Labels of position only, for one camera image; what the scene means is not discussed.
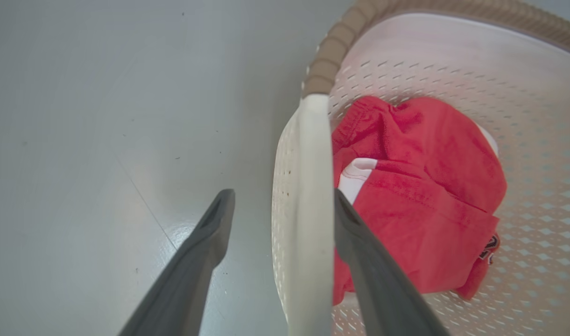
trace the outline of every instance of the beige ribbed cord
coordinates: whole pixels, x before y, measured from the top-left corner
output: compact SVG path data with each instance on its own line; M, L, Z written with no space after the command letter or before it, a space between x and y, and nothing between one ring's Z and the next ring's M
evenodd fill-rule
M436 13L480 21L546 41L570 53L570 22L519 0L358 0L320 44L302 97L330 93L353 43L376 23L406 13Z

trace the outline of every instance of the gray floor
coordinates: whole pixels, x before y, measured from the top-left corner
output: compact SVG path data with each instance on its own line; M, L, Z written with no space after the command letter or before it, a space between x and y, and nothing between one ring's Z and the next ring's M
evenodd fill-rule
M0 336L116 334L224 188L201 334L286 334L274 151L350 3L0 0Z

